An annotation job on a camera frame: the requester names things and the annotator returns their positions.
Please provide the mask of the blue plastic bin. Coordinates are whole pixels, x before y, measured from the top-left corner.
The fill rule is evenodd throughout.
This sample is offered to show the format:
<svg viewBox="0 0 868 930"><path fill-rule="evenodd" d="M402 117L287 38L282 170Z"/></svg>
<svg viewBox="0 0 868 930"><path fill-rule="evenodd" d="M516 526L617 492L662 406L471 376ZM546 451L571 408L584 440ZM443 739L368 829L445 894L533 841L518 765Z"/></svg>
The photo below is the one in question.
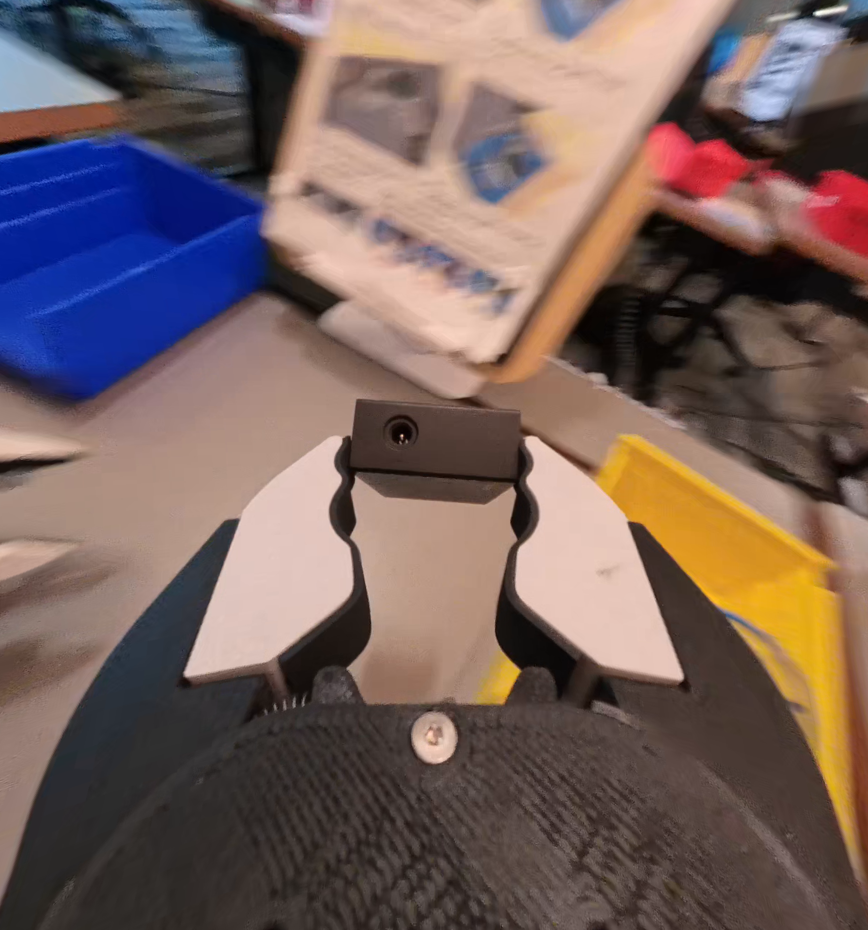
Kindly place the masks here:
<svg viewBox="0 0 868 930"><path fill-rule="evenodd" d="M0 373L97 396L264 285L263 212L127 136L0 155Z"/></svg>

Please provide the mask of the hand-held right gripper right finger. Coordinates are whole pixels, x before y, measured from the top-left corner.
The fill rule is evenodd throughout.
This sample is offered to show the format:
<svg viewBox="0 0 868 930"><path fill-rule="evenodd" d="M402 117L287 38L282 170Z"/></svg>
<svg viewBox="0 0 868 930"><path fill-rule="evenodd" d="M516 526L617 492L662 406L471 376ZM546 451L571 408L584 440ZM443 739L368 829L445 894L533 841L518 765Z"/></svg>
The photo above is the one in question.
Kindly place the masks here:
<svg viewBox="0 0 868 930"><path fill-rule="evenodd" d="M521 442L496 639L518 669L590 702L603 678L676 687L677 648L632 526L596 481L542 440Z"/></svg>

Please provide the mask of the wooden work table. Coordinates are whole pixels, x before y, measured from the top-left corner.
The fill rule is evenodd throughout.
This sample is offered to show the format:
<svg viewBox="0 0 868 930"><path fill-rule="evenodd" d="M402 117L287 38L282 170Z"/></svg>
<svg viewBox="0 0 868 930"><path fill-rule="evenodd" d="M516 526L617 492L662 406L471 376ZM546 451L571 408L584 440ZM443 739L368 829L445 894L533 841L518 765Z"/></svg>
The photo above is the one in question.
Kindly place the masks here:
<svg viewBox="0 0 868 930"><path fill-rule="evenodd" d="M860 286L868 294L868 258L824 238L801 203L740 185L731 192L694 198L656 188L651 208L753 257L784 249Z"/></svg>

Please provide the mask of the yellow plastic bin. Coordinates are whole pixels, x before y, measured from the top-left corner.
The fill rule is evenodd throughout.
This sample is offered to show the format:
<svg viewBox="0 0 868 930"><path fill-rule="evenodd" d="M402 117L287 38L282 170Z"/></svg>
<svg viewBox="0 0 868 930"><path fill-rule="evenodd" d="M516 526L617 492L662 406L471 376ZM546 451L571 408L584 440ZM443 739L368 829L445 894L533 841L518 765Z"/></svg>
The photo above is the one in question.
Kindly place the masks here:
<svg viewBox="0 0 868 930"><path fill-rule="evenodd" d="M747 645L799 725L823 778L847 855L861 850L853 799L849 684L835 564L808 543L636 435L610 448L598 486L644 529ZM505 657L484 692L506 696Z"/></svg>

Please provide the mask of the small red bin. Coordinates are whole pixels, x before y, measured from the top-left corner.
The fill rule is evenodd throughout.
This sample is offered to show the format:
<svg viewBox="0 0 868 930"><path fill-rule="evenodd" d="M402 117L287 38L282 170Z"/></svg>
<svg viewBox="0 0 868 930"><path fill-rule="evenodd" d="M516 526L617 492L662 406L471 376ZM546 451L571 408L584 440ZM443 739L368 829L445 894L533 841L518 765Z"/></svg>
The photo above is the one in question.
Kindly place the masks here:
<svg viewBox="0 0 868 930"><path fill-rule="evenodd" d="M695 199L719 198L753 170L752 163L723 140L695 142L674 123L654 126L645 151L659 183Z"/></svg>
<svg viewBox="0 0 868 930"><path fill-rule="evenodd" d="M821 172L804 211L824 239L868 259L868 181L842 170Z"/></svg>

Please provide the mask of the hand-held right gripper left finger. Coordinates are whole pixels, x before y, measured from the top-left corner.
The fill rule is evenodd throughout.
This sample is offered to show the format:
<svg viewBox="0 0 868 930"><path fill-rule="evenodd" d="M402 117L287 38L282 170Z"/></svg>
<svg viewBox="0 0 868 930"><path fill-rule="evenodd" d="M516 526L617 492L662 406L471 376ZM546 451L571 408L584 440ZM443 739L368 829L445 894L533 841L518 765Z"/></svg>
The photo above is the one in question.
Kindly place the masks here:
<svg viewBox="0 0 868 930"><path fill-rule="evenodd" d="M332 436L243 509L184 668L192 686L258 678L273 694L312 691L348 668L371 635L352 540L350 440Z"/></svg>

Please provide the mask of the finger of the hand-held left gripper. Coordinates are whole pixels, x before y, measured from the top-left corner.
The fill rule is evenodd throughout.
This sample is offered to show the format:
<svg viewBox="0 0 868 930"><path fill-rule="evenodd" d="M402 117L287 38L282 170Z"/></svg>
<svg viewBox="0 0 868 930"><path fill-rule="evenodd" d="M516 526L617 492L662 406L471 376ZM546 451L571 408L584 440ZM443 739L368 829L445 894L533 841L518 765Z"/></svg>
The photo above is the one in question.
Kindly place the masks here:
<svg viewBox="0 0 868 930"><path fill-rule="evenodd" d="M0 480L68 464L86 454L72 440L0 427Z"/></svg>
<svg viewBox="0 0 868 930"><path fill-rule="evenodd" d="M37 573L64 559L77 548L77 544L64 541L0 542L0 584Z"/></svg>

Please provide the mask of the wooden clipboard with sheet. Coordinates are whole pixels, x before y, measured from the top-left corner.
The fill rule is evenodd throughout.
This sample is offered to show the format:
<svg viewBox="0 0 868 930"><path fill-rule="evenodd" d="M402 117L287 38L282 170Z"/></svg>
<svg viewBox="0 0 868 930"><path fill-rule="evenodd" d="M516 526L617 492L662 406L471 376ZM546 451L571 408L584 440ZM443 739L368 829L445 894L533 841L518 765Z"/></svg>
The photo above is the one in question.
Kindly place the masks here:
<svg viewBox="0 0 868 930"><path fill-rule="evenodd" d="M784 23L742 84L735 110L754 123L782 121L844 35L841 26L814 17Z"/></svg>

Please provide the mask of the black network switch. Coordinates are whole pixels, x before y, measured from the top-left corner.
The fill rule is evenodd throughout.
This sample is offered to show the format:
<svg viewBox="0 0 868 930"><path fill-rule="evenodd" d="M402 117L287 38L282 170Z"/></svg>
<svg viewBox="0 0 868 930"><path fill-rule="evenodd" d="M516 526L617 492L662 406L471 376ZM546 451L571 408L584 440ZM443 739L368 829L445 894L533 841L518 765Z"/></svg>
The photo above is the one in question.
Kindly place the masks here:
<svg viewBox="0 0 868 930"><path fill-rule="evenodd" d="M347 466L382 496L486 504L520 478L521 414L360 399Z"/></svg>

